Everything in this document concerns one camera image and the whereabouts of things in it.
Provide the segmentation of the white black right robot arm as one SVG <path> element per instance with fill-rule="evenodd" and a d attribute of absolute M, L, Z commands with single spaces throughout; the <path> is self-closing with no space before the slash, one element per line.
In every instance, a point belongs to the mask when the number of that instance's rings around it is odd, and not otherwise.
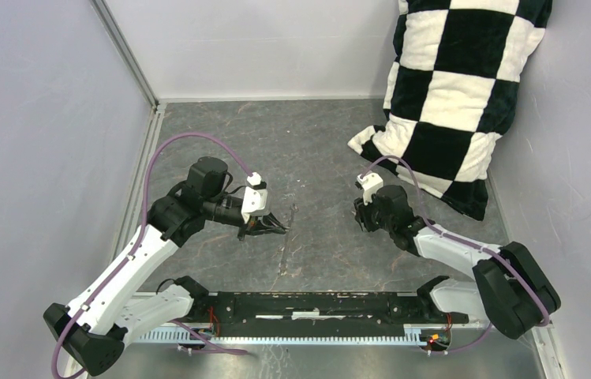
<path fill-rule="evenodd" d="M 516 340 L 550 321 L 562 301 L 529 249 L 519 243 L 484 244 L 416 216 L 401 186 L 389 185 L 353 202 L 364 231 L 386 231 L 401 250 L 443 263 L 469 277 L 446 278 L 416 301 L 418 316 L 436 322 L 446 313 L 486 320 Z"/>

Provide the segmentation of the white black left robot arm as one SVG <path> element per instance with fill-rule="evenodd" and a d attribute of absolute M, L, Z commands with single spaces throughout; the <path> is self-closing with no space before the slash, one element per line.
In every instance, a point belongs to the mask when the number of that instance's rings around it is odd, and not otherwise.
<path fill-rule="evenodd" d="M 138 227 L 101 276 L 75 299 L 45 310 L 43 319 L 57 340 L 54 351 L 65 350 L 82 373 L 94 377 L 111 368 L 132 342 L 152 329 L 182 317 L 202 320 L 208 300 L 186 278 L 134 306 L 127 302 L 207 222 L 236 227 L 238 239 L 287 232 L 270 213 L 267 184 L 257 173 L 248 177 L 243 197 L 228 191 L 231 181 L 224 161 L 205 156 L 189 168 L 184 181 L 154 201 L 145 225 Z"/>

